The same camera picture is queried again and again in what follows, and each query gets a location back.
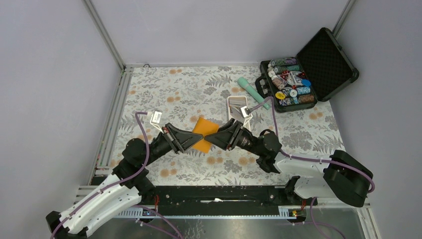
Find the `orange leather card holder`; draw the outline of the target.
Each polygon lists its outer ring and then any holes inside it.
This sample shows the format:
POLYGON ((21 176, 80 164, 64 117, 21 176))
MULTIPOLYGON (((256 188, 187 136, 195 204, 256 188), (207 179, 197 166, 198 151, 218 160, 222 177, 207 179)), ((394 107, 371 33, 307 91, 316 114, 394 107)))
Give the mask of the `orange leather card holder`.
POLYGON ((216 133, 218 129, 218 124, 205 118, 199 118, 193 129, 193 133, 201 134, 203 139, 194 144, 192 148, 205 154, 209 153, 212 144, 205 140, 205 136, 216 133))

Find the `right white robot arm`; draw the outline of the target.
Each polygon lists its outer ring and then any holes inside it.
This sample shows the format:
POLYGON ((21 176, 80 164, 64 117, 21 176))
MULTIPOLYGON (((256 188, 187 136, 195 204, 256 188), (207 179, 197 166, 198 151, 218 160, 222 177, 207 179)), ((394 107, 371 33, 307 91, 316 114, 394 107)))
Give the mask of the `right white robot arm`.
POLYGON ((264 172, 291 174, 285 197, 292 205, 317 197, 337 198, 361 208, 367 195, 375 189, 373 173, 343 150, 323 156, 287 153, 274 131, 266 129, 254 136, 233 119, 217 132, 205 136, 205 140, 223 150, 238 147, 257 155, 256 162, 264 172))

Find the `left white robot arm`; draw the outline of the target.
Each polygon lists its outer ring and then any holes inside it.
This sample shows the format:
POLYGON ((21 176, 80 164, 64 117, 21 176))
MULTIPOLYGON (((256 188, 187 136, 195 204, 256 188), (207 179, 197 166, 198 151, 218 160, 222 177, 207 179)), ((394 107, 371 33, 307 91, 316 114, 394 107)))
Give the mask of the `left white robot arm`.
POLYGON ((202 138, 167 123, 152 142, 131 139, 122 153, 123 160, 99 186, 69 209, 46 216, 51 238, 87 239, 122 211, 138 203, 150 204, 154 186, 147 178, 146 166, 171 151, 185 152, 202 138))

